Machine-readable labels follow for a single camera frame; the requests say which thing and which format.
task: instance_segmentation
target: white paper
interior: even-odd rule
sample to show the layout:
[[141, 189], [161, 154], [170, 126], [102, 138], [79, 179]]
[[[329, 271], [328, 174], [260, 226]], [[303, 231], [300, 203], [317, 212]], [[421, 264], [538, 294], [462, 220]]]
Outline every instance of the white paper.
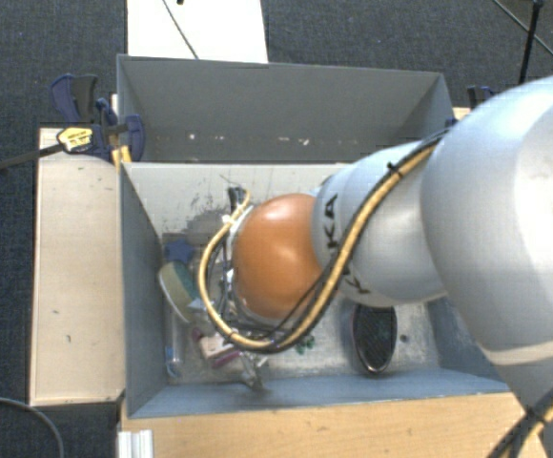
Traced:
[[[200, 59], [267, 63], [259, 0], [166, 0]], [[128, 54], [194, 58], [162, 0], [128, 0]]]

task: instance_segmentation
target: yellow tag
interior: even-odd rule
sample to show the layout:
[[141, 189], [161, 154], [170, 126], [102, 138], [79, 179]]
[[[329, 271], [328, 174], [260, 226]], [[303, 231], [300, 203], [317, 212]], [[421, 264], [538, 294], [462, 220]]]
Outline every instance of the yellow tag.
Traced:
[[58, 135], [67, 153], [84, 153], [92, 147], [92, 129], [69, 127]]

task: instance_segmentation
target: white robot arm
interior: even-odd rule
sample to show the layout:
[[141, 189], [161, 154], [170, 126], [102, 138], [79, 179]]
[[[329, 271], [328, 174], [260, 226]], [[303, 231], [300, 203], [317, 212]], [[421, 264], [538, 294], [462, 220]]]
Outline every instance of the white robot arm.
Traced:
[[[495, 96], [448, 133], [347, 166], [314, 197], [271, 200], [238, 227], [241, 307], [263, 323], [299, 323], [279, 340], [245, 337], [212, 314], [201, 286], [233, 343], [290, 347], [336, 289], [370, 306], [448, 296], [525, 406], [553, 388], [553, 76]], [[289, 299], [269, 280], [286, 263], [304, 266], [290, 284], [279, 276]], [[553, 421], [543, 439], [553, 456]]]

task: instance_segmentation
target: gray box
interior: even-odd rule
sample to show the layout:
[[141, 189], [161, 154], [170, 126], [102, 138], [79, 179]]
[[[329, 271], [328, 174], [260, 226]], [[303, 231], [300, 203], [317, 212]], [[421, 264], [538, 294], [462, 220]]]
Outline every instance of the gray box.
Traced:
[[141, 114], [148, 133], [143, 162], [124, 165], [120, 181], [131, 417], [507, 389], [444, 301], [398, 308], [399, 333], [406, 338], [377, 379], [358, 374], [334, 337], [342, 311], [336, 302], [315, 330], [314, 350], [271, 359], [263, 391], [212, 379], [194, 365], [197, 373], [171, 385], [156, 278], [165, 234], [184, 232], [203, 213], [226, 212], [229, 182], [243, 183], [256, 202], [308, 190], [342, 162], [442, 129], [452, 109], [438, 73], [122, 55], [117, 76], [120, 115]]

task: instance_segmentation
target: gray carpet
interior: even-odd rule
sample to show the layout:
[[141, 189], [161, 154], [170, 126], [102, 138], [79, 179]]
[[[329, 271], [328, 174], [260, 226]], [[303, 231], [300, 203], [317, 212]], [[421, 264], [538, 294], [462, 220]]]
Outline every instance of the gray carpet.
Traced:
[[[501, 0], [528, 22], [531, 0]], [[115, 89], [125, 51], [126, 0], [0, 0], [0, 159], [36, 145], [59, 120], [48, 87], [62, 73], [95, 73], [97, 96]], [[269, 58], [444, 73], [455, 105], [465, 88], [503, 91], [518, 79], [525, 34], [489, 0], [262, 0]], [[553, 0], [538, 34], [553, 47]], [[529, 76], [553, 74], [538, 45]], [[27, 395], [33, 255], [34, 167], [0, 176], [0, 396]], [[50, 409], [68, 457], [114, 453], [115, 406]], [[56, 456], [41, 424], [0, 408], [0, 457]]]

